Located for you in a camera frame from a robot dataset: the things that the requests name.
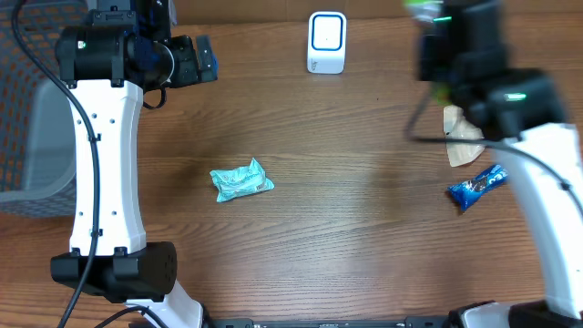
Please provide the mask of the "beige wrapper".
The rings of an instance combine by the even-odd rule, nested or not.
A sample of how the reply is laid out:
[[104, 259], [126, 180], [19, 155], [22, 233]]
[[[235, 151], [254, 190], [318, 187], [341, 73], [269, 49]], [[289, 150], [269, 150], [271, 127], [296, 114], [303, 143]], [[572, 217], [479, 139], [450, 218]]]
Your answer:
[[[480, 128], [469, 123], [463, 116], [461, 108], [449, 105], [443, 111], [443, 130], [446, 138], [482, 139]], [[465, 143], [447, 143], [447, 156], [450, 166], [461, 167], [476, 160], [484, 151], [483, 145]]]

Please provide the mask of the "teal white snack packet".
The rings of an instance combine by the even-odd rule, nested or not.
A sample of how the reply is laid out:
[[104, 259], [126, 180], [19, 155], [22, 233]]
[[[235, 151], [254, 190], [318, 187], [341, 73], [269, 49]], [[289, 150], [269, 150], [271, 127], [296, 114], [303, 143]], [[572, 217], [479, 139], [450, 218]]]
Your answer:
[[212, 170], [210, 177], [218, 190], [218, 203], [274, 189], [273, 182], [256, 159], [248, 166]]

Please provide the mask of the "blue snack packet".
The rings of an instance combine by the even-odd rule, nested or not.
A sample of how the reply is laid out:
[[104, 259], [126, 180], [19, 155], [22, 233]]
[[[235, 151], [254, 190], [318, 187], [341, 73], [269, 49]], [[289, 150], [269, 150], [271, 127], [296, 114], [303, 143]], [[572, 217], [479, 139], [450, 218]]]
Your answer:
[[500, 165], [493, 165], [470, 180], [450, 186], [447, 192], [460, 206], [461, 211], [468, 210], [483, 195], [503, 185], [507, 179], [507, 171]]

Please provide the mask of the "green snack packet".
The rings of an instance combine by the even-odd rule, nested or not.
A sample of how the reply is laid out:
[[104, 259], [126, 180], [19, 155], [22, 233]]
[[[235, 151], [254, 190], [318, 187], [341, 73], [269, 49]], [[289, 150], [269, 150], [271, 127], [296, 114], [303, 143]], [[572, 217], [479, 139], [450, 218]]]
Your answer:
[[[435, 19], [442, 14], [443, 1], [441, 0], [404, 0], [404, 7], [412, 19], [424, 30], [434, 27]], [[431, 95], [441, 105], [450, 105], [448, 98], [449, 87], [445, 82], [434, 82]]]

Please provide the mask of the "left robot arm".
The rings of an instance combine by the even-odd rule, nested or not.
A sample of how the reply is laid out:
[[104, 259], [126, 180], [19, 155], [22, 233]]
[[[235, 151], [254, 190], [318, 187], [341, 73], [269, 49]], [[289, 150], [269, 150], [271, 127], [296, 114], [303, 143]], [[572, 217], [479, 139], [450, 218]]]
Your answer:
[[144, 95], [216, 79], [206, 36], [173, 36], [170, 1], [99, 1], [56, 43], [76, 138], [77, 205], [55, 282], [143, 313], [157, 327], [209, 327], [177, 279], [169, 241], [147, 239], [138, 205], [137, 140]]

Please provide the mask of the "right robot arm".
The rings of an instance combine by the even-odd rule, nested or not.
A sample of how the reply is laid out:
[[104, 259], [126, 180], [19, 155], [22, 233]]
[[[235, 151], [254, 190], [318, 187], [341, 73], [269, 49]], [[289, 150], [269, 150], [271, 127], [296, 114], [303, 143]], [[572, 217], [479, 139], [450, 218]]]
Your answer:
[[482, 131], [508, 172], [537, 246], [545, 295], [478, 302], [451, 311], [448, 327], [579, 327], [582, 324], [582, 157], [577, 128], [553, 79], [513, 68], [495, 0], [411, 1], [424, 29], [419, 77]]

